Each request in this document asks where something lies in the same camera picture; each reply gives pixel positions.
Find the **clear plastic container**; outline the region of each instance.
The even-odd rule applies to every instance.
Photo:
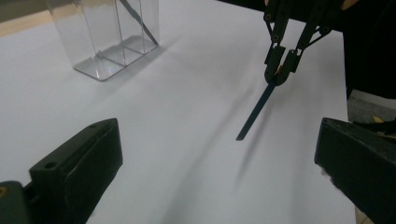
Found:
[[[73,68],[107,80],[159,43],[158,0],[46,0]]]

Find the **white table surface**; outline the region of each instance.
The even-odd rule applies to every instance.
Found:
[[[53,149],[117,118],[124,164],[88,223],[355,223],[314,163],[321,119],[347,120],[342,35],[305,51],[236,142],[266,87],[262,13],[161,0],[160,27],[161,46],[106,82],[71,68],[52,23],[0,38],[0,181],[26,185]]]

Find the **transparent box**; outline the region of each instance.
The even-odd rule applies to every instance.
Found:
[[[107,80],[158,47],[159,0],[46,0],[73,68]]]

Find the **white tabletop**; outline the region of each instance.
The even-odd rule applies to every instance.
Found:
[[[53,149],[117,118],[124,164],[89,223],[355,223],[314,163],[321,119],[347,120],[342,35],[305,51],[236,142],[266,87],[262,13],[160,2],[161,46],[106,82],[71,68],[52,23],[0,38],[0,181],[29,183]]]

